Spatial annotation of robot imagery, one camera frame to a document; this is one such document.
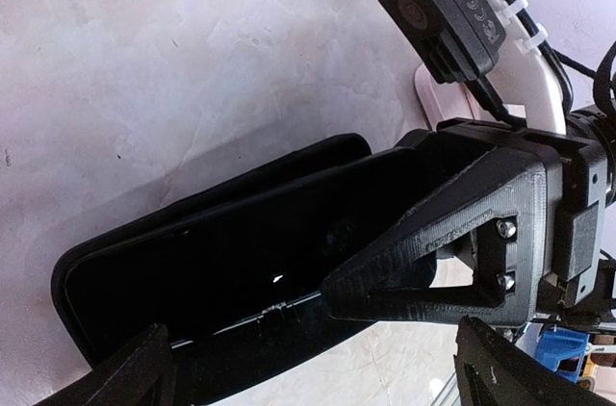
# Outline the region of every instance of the screw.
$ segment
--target screw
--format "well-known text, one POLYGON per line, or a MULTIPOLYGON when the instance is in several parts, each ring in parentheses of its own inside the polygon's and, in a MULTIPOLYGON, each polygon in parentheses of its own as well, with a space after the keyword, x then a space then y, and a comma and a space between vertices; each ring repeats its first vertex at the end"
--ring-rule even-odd
POLYGON ((501 273, 497 275, 497 280, 499 281, 500 286, 506 291, 511 291, 516 284, 516 280, 513 279, 511 273, 501 273))
POLYGON ((499 220, 497 221, 497 231, 499 232, 501 238, 508 240, 516 234, 518 229, 513 221, 499 220))

